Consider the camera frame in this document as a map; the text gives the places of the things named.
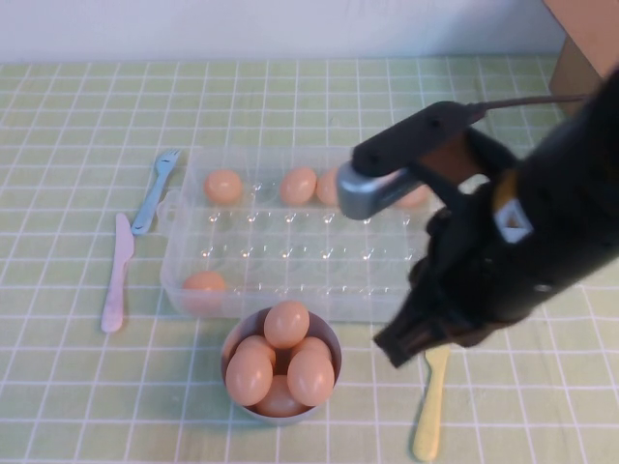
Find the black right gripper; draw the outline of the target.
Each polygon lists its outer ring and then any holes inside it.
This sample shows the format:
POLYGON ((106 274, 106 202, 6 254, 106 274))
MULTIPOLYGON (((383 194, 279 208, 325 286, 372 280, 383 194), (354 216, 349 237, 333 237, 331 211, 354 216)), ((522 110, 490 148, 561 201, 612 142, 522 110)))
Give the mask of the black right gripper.
POLYGON ((446 209, 427 227, 427 255, 411 271, 405 306, 374 337, 395 368, 450 342, 475 345, 556 293, 553 171, 508 169, 472 194, 432 171, 424 178, 446 209))

